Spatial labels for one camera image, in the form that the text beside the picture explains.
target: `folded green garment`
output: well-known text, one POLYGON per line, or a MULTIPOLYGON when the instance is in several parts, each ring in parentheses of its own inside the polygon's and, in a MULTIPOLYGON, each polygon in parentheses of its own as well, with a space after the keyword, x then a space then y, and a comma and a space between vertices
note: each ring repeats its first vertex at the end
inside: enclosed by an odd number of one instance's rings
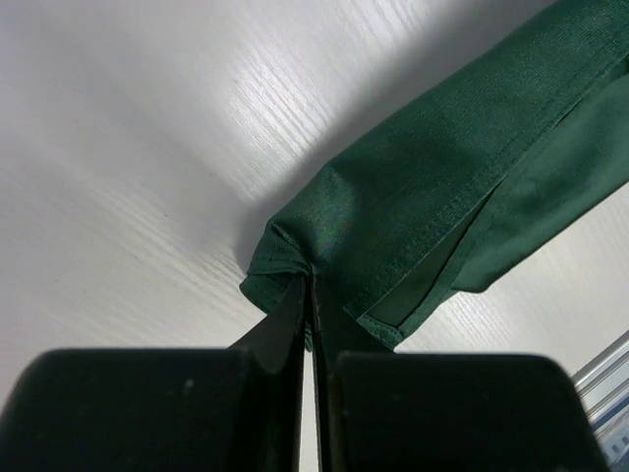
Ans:
POLYGON ((629 180, 629 0, 563 0, 334 157, 271 218, 243 293, 320 274, 393 347, 629 180))

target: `green cloth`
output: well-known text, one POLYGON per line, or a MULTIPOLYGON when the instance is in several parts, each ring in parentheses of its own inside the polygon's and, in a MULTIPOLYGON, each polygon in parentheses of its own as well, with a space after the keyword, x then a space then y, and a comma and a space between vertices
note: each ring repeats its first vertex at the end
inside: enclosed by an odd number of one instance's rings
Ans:
POLYGON ((334 157, 271 218, 243 293, 320 274, 393 347, 629 180, 629 0, 563 0, 334 157))

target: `dark green fabric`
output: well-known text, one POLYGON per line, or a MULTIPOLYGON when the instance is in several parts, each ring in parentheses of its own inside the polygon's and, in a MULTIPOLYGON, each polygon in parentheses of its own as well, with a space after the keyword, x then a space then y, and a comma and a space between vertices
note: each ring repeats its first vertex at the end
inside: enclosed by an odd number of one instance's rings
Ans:
POLYGON ((629 0, 563 0, 325 165, 268 222, 243 293, 325 277, 387 346, 485 290, 629 180, 629 0))

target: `green towel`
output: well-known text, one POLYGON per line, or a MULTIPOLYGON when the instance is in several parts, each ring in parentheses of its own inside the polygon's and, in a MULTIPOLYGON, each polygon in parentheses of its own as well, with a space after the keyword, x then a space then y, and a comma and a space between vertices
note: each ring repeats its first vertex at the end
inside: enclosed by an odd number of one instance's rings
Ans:
POLYGON ((267 224, 243 293, 319 274, 389 347, 629 180, 629 0, 563 0, 334 157, 267 224))

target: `white wood grain surface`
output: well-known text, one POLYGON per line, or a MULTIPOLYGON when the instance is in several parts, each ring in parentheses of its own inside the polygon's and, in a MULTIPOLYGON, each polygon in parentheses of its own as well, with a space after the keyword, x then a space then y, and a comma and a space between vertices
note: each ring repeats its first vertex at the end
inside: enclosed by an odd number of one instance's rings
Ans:
MULTIPOLYGON (((47 349, 237 339, 261 317, 238 283, 264 222, 549 3, 0 2, 0 404, 47 349)), ((574 373, 629 328, 627 234, 624 188, 402 349, 539 352, 574 373)))

